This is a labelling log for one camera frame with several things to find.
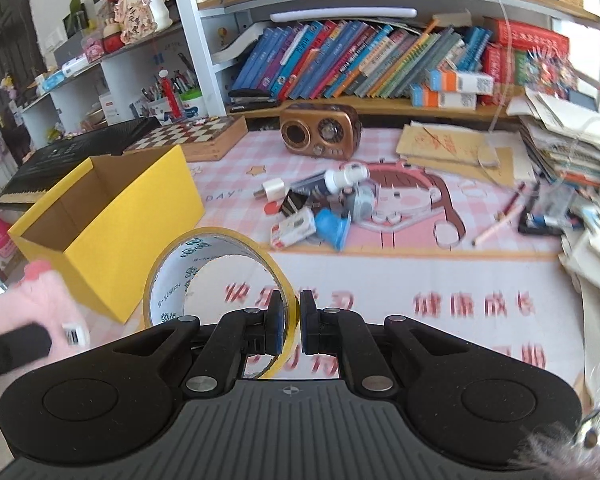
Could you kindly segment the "pink pencil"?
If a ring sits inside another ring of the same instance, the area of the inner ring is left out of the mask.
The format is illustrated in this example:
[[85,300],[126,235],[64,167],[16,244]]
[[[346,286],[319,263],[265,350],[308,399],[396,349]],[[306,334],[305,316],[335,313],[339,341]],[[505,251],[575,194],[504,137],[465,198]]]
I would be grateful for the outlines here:
[[491,238],[495,233],[497,233],[499,230],[503,229],[504,226],[507,226],[510,222],[515,220],[521,214],[521,211],[523,211],[523,210],[524,210],[524,206],[522,206],[522,205],[513,206],[513,208],[507,214],[504,214],[504,216],[500,220],[498,220],[497,222],[492,224],[492,226],[489,226],[485,231],[480,233],[472,241],[471,245],[474,247],[477,247],[477,246],[483,244],[486,240]]

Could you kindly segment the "black electronic keyboard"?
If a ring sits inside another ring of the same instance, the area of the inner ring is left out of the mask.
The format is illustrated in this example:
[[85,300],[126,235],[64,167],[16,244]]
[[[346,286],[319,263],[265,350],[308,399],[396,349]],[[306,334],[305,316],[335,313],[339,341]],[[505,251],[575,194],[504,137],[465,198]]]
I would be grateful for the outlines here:
[[121,155],[130,145],[159,126],[155,117],[132,119],[56,141],[36,150],[0,193],[0,207],[28,209],[85,159]]

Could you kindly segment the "pink floral figurine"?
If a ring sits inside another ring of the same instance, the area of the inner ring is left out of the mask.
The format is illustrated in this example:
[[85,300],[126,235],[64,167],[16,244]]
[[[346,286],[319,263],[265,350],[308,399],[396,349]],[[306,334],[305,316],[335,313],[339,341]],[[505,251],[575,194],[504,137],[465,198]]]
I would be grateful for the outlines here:
[[114,6],[114,21],[120,26],[125,46],[136,44],[157,30],[150,3],[151,0],[118,0]]

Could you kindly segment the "black tray with items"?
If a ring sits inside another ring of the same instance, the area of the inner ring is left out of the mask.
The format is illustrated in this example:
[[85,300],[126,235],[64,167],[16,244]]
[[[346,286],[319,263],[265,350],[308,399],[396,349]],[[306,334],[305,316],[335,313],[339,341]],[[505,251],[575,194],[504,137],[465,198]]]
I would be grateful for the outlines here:
[[583,221],[570,211],[575,198],[576,189],[569,185],[551,188],[535,183],[519,216],[517,231],[531,236],[562,236],[582,230]]

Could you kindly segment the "white pen holder cup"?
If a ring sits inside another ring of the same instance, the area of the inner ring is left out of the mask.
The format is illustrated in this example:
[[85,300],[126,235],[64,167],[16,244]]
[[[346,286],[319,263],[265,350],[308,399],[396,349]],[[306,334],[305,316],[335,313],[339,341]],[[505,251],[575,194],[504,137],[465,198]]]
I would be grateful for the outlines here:
[[199,89],[190,89],[179,96],[186,118],[203,118],[208,116],[204,97]]

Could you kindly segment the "pink checkered table mat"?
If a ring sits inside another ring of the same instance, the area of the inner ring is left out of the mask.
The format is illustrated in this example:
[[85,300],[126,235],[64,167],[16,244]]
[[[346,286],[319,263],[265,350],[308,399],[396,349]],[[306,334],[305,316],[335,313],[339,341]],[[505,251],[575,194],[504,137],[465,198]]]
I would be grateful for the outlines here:
[[[416,197],[427,206],[426,192],[436,197],[425,172],[396,157],[399,130],[367,129],[356,160],[367,162],[378,175],[382,219],[405,214]],[[280,215],[277,205],[252,196],[273,178],[294,182],[338,162],[289,154],[277,131],[248,133],[219,162],[194,162],[190,172],[204,200],[200,226],[241,232],[270,248],[270,229]],[[319,238],[272,252],[272,257],[296,290],[311,289],[319,308],[355,310],[367,322],[379,323],[389,314],[402,314],[482,346],[544,368],[584,390],[582,304],[558,254],[555,237],[524,236],[517,219],[483,244],[472,241],[495,223],[495,215],[513,193],[490,184],[434,174],[446,185],[451,212],[464,226],[460,241],[451,242],[452,224],[440,207],[428,219],[398,232],[351,226],[347,245],[335,252]],[[398,214],[394,196],[411,192],[408,178],[418,181],[413,198]],[[129,322],[121,325],[86,311],[93,344],[103,344],[145,327],[142,300]]]

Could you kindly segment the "brown retro radio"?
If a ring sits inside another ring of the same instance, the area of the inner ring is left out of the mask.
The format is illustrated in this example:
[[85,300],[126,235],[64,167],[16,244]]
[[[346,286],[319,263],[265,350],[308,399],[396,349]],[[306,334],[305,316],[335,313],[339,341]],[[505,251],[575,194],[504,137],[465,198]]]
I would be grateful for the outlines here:
[[362,122],[349,105],[292,104],[280,112],[280,134],[297,155],[349,160],[361,143]]

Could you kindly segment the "orange white medicine box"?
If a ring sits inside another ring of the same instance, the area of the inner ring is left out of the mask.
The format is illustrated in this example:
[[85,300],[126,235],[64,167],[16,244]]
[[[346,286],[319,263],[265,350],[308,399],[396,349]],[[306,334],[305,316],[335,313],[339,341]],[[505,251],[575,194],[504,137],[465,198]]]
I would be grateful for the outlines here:
[[471,93],[476,96],[492,96],[494,90],[493,77],[484,73],[430,70],[426,81],[428,88],[437,92]]

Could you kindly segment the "blue plastic cap object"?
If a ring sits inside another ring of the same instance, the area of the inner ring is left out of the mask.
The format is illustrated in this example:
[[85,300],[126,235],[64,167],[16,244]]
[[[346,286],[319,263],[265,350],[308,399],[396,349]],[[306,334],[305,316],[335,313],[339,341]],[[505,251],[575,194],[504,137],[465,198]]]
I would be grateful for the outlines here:
[[330,209],[321,209],[315,215],[317,236],[337,252],[341,252],[346,246],[350,226],[350,214],[335,214]]

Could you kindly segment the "row of leaning books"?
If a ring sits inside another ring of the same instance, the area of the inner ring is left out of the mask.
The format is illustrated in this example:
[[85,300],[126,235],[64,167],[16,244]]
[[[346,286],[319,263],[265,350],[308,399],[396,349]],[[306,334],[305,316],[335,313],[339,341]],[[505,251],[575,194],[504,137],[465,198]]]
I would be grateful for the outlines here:
[[230,90],[268,90],[280,102],[411,101],[411,86],[428,87],[430,70],[483,73],[491,35],[482,27],[461,32],[436,23],[426,30],[363,20],[266,25]]

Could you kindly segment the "white red small box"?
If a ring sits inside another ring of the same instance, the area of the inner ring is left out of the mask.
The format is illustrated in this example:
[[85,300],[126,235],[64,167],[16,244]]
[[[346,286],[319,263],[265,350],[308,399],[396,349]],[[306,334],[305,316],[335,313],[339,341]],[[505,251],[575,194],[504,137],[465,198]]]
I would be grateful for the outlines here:
[[303,207],[295,214],[272,225],[270,245],[284,249],[302,242],[316,233],[315,217],[310,208]]

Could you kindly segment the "black binder clip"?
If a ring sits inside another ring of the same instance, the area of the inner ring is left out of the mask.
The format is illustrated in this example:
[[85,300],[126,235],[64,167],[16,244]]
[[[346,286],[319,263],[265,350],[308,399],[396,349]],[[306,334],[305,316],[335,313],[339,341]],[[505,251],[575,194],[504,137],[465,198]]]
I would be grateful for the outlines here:
[[306,194],[289,190],[286,196],[283,198],[283,201],[280,203],[278,211],[285,217],[290,217],[306,206],[308,199],[309,196]]

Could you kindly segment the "white bookshelf frame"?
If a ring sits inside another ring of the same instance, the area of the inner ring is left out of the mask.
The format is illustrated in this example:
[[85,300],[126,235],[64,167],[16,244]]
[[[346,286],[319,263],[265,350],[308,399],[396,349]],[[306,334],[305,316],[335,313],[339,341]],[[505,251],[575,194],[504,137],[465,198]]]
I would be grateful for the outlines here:
[[252,23],[278,12],[335,8],[413,8],[428,21],[434,14],[467,10],[473,16],[507,16],[513,21],[551,28],[560,21],[600,29],[600,11],[590,12],[560,0],[173,0],[178,18],[169,28],[135,44],[103,56],[95,63],[105,79],[104,90],[94,84],[85,67],[73,77],[28,105],[22,112],[32,140],[41,144],[45,131],[61,122],[74,131],[98,98],[115,122],[133,117],[131,105],[140,90],[154,80],[154,71],[175,70],[178,54],[193,61],[204,102],[213,115],[222,115],[227,91],[237,72],[235,60],[218,61],[215,53],[233,41]]

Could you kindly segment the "yellow cardboard box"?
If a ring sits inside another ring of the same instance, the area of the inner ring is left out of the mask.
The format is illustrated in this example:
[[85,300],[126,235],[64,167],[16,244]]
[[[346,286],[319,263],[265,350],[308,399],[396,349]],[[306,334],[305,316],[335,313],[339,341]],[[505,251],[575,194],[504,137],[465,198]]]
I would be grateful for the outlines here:
[[160,254],[203,215],[175,145],[85,159],[8,232],[28,260],[52,264],[79,304],[124,323]]

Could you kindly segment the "yellow tape roll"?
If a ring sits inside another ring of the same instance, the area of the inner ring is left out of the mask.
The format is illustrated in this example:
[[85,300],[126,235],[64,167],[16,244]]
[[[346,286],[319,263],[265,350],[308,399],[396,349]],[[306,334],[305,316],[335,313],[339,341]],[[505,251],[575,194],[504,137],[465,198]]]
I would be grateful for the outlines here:
[[246,376],[279,378],[297,353],[298,292],[266,249],[236,231],[207,226],[166,246],[148,274],[143,321],[151,327],[193,315],[210,325],[230,311],[264,310],[276,292],[282,296],[279,349],[269,358],[262,350],[250,351]]

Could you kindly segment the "grey small gadget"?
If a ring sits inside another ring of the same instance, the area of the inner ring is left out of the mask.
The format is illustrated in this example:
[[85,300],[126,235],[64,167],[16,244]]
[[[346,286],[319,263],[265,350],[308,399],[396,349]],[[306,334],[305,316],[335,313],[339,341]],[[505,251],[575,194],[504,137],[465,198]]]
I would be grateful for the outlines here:
[[376,207],[374,188],[368,184],[345,188],[342,192],[343,206],[355,223],[370,220]]

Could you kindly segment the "red dictionary book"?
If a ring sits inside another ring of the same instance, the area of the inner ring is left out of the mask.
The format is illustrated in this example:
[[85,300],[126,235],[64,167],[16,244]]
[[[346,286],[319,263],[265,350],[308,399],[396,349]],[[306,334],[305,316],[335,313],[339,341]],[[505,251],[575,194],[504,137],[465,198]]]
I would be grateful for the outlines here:
[[492,32],[492,41],[502,47],[511,46],[515,50],[531,51],[546,49],[564,58],[569,54],[570,41],[566,36],[552,30],[504,18],[484,18],[483,26]]

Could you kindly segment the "white charger plug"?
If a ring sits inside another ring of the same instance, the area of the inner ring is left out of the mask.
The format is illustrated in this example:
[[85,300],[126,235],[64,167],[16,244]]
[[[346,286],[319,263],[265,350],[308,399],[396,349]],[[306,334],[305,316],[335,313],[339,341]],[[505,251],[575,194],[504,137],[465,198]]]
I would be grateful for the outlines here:
[[282,200],[287,194],[288,188],[281,178],[274,178],[263,182],[260,188],[253,193],[253,197],[260,200],[265,198],[268,202]]

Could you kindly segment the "pink plush toy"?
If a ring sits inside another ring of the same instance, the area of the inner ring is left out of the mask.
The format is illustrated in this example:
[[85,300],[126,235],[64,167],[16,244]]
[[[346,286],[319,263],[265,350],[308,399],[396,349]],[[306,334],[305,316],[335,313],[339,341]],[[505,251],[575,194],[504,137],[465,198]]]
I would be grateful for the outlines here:
[[88,350],[91,337],[78,303],[46,260],[34,260],[23,278],[0,295],[0,336],[28,324],[50,335],[50,361]]

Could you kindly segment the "orange white box lower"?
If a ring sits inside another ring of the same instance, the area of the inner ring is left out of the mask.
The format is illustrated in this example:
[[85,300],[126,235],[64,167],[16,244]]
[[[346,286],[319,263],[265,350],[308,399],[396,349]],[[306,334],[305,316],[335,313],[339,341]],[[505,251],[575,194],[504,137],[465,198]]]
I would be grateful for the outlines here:
[[413,106],[425,108],[444,108],[445,110],[475,110],[477,96],[471,93],[437,92],[422,84],[411,86]]

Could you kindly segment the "brown paper envelopes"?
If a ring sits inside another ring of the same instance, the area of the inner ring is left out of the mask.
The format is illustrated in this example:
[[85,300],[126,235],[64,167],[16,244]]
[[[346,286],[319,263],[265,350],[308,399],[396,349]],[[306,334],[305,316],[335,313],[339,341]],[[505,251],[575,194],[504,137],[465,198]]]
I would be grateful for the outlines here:
[[412,166],[457,174],[502,188],[536,181],[531,159],[518,132],[487,132],[411,122],[403,127],[396,154]]

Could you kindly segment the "wooden chess board box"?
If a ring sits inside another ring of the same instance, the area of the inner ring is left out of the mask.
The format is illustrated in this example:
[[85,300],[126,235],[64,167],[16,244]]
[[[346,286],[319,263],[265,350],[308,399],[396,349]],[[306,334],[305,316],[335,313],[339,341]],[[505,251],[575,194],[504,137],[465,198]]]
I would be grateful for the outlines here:
[[125,151],[179,145],[186,162],[215,162],[222,159],[248,133],[245,118],[238,116],[189,119],[155,128]]

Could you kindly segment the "stack of papers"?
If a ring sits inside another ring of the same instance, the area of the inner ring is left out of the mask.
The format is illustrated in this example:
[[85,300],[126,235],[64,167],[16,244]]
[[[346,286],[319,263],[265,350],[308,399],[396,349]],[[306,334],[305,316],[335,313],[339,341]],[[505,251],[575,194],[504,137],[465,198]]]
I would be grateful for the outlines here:
[[600,113],[530,89],[514,96],[506,113],[519,119],[547,180],[600,188]]

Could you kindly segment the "red tassel ornament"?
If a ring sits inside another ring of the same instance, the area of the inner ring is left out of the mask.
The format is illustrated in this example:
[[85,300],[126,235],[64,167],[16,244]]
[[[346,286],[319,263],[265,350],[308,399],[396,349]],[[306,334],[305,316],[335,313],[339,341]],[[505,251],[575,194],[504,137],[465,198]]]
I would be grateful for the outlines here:
[[165,68],[159,70],[159,78],[163,94],[168,100],[172,117],[174,119],[180,119],[182,117],[181,107],[178,105],[178,99],[172,89],[169,72]]

